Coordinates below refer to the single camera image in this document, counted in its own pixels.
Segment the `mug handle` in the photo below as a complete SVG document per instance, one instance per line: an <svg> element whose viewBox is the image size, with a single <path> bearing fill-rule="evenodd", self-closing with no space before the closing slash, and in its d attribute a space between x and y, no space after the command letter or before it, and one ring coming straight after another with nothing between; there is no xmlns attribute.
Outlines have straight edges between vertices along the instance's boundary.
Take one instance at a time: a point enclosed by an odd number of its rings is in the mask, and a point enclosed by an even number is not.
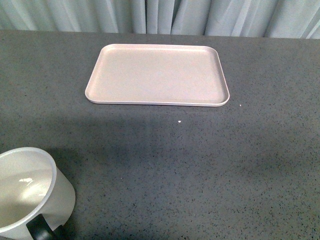
<svg viewBox="0 0 320 240"><path fill-rule="evenodd" d="M42 214L28 222L26 227L34 240L69 240L62 225L52 231Z"/></svg>

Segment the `curtain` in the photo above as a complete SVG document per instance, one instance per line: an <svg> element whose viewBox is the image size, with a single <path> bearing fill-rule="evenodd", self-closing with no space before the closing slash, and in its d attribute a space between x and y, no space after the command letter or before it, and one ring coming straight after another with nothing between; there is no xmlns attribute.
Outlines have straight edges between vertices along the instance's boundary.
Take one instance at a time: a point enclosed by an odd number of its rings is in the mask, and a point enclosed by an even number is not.
<svg viewBox="0 0 320 240"><path fill-rule="evenodd" d="M0 29L320 39L320 0L0 0Z"/></svg>

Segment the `countertop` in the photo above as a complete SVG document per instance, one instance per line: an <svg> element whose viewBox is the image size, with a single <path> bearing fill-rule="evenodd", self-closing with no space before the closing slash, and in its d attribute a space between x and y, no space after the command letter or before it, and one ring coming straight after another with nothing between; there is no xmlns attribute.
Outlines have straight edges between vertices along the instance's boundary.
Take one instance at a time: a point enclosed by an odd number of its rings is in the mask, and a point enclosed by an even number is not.
<svg viewBox="0 0 320 240"><path fill-rule="evenodd" d="M91 103L114 43L212 47L230 100ZM0 31L0 137L53 156L74 240L320 238L320 40Z"/></svg>

